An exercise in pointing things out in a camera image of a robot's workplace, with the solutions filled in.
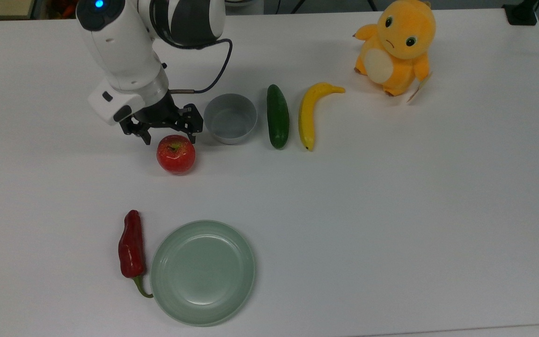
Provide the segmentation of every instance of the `orange plush toy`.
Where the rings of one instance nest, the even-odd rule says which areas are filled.
[[[396,0],[377,25],[366,25],[354,37],[365,41],[355,71],[383,87],[389,96],[405,92],[417,77],[430,73],[428,48],[436,34],[429,2]]]

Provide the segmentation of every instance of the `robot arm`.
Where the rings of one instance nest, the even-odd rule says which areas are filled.
[[[216,43],[225,19],[223,0],[80,0],[76,16],[88,51],[105,72],[88,98],[96,113],[146,144],[149,128],[167,127],[194,143],[203,118],[193,104],[174,104],[153,41],[159,37],[188,49]]]

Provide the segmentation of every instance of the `banana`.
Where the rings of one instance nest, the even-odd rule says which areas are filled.
[[[315,103],[320,98],[338,92],[342,94],[346,90],[340,86],[333,86],[330,83],[317,83],[312,85],[301,102],[301,108],[299,110],[299,136],[301,142],[305,148],[309,151],[313,151],[313,145],[315,144],[315,126],[313,125],[313,110]]]

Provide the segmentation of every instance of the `cucumber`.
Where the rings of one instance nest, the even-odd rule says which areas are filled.
[[[282,149],[288,141],[291,117],[288,113],[286,99],[277,85],[268,88],[268,129],[269,141],[276,149]]]

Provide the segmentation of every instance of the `apple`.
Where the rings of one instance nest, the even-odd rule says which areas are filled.
[[[173,134],[159,142],[157,158],[164,170],[178,175],[195,164],[195,147],[188,138]]]

